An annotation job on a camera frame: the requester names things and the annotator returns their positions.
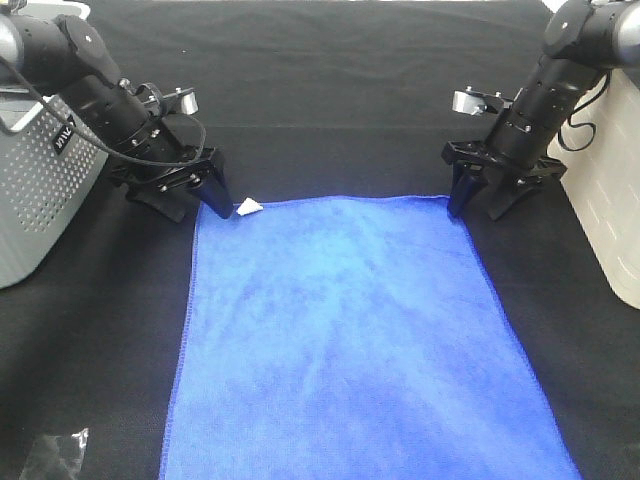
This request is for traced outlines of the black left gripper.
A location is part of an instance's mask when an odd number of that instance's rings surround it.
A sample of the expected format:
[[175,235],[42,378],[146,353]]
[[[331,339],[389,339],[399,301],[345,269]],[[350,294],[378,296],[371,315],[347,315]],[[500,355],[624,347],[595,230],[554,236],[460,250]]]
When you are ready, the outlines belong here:
[[154,214],[181,223],[197,214],[199,201],[184,191],[174,191],[184,187],[190,194],[200,199],[220,218],[228,219],[234,211],[234,204],[224,177],[224,156],[215,147],[205,147],[191,165],[186,162],[172,166],[142,167],[135,172],[135,165],[115,166],[109,180],[116,186],[126,186],[129,202],[141,205]]

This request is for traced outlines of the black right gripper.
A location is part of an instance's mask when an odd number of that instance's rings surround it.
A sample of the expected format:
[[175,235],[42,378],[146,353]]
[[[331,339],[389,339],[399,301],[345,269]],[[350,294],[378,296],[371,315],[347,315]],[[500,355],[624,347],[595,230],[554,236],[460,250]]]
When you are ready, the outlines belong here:
[[488,201],[487,214],[493,221],[501,219],[527,196],[538,193],[544,178],[561,179],[567,171],[560,160],[548,156],[540,157],[533,167],[517,166],[507,157],[489,151],[481,141],[446,142],[441,158],[453,170],[447,209],[454,218],[488,185],[486,170],[505,176]]

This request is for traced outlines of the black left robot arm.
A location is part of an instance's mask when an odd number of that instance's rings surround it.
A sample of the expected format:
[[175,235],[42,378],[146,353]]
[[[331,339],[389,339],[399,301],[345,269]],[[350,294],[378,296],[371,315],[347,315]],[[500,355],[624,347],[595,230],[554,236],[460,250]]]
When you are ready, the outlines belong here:
[[59,96],[89,129],[85,140],[117,160],[110,173],[126,197],[174,222],[184,216],[168,190],[183,188],[229,218],[234,205],[219,149],[182,143],[165,120],[192,119],[198,106],[192,88],[163,94],[154,84],[133,86],[99,33],[85,20],[58,15],[43,20],[20,14],[20,4],[1,7],[1,78],[23,86],[72,133],[79,128],[46,99]]

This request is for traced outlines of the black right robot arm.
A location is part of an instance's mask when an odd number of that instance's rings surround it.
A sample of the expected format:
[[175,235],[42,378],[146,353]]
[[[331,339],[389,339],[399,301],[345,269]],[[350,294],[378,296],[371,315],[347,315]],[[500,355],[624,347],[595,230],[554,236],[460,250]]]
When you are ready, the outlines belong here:
[[460,216],[488,186],[488,170],[498,179],[487,207],[493,220],[541,190],[545,178],[561,178],[566,168],[548,156],[551,141],[585,108],[581,99],[587,91],[608,85],[613,70],[638,63],[638,2],[565,2],[549,21],[541,56],[514,98],[472,88],[454,93],[453,111],[497,119],[483,140],[445,144],[441,156],[452,168],[449,214]]

